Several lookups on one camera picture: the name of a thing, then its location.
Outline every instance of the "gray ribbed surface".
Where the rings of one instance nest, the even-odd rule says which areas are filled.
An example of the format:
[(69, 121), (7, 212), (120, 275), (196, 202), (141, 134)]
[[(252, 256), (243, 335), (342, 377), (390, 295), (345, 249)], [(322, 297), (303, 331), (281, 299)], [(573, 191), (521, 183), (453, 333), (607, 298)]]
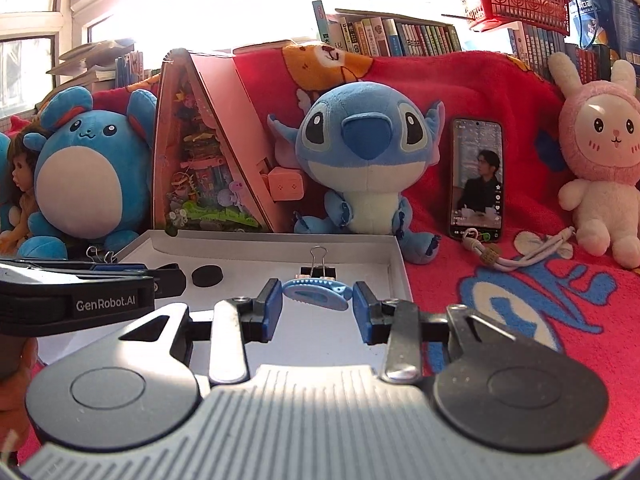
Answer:
[(21, 470), (33, 480), (592, 480), (608, 468), (586, 446), (521, 456), (473, 444), (417, 388), (389, 386), (369, 367), (262, 366), (148, 447), (47, 445)]

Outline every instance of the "bunny's arm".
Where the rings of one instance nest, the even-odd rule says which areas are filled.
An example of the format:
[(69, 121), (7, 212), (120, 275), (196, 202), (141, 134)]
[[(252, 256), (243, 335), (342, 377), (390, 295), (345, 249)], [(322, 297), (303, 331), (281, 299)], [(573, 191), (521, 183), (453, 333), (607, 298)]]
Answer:
[(590, 181), (577, 178), (571, 182), (567, 182), (560, 188), (558, 193), (558, 202), (560, 207), (565, 211), (573, 211), (577, 208), (589, 187)]

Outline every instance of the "eye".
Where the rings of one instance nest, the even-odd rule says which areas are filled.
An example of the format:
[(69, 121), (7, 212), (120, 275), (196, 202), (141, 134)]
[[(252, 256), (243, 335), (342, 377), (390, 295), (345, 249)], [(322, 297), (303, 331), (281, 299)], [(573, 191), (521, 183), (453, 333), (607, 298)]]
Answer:
[(322, 144), (324, 142), (324, 116), (322, 112), (316, 112), (306, 124), (306, 140), (312, 144)]
[(422, 140), (424, 131), (418, 118), (411, 112), (404, 114), (404, 122), (406, 123), (406, 143), (413, 146)]
[(398, 111), (402, 121), (401, 148), (405, 152), (416, 152), (424, 149), (429, 142), (429, 136), (420, 112), (409, 103), (400, 103)]

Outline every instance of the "white box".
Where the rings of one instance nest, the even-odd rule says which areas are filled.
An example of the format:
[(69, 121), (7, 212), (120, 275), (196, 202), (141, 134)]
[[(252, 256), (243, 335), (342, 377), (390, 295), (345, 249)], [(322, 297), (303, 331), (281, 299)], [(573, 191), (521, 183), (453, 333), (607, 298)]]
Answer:
[[(254, 298), (269, 278), (282, 282), (295, 278), (300, 267), (310, 266), (312, 247), (327, 249), (325, 264), (335, 267), (337, 279), (352, 286), (364, 281), (381, 300), (411, 300), (404, 261), (393, 236), (291, 235), (180, 231), (171, 237), (147, 231), (118, 254), (120, 262), (149, 268), (179, 264), (187, 276), (180, 298), (156, 300), (156, 307), (187, 303), (191, 311), (210, 310), (220, 300), (235, 296)], [(321, 256), (323, 251), (314, 251)], [(210, 288), (191, 283), (191, 273), (202, 265), (218, 265), (223, 280)], [(51, 363), (114, 332), (127, 323), (82, 330), (39, 339), (40, 358)], [(194, 345), (190, 368), (207, 374), (208, 342)], [(353, 311), (329, 310), (283, 298), (282, 314), (273, 340), (246, 345), (251, 374), (260, 364), (332, 366), (366, 364), (378, 370), (384, 345), (367, 346), (360, 338)]]

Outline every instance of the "bunny ear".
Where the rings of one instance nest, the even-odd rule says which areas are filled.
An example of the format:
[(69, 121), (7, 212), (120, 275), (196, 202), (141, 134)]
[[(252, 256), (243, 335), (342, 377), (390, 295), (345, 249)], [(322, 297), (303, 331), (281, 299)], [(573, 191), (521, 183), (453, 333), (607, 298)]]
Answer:
[(619, 84), (631, 95), (636, 95), (636, 71), (624, 59), (617, 60), (611, 67), (611, 82)]
[(567, 98), (582, 88), (578, 70), (571, 58), (563, 52), (556, 52), (548, 58), (549, 72)]

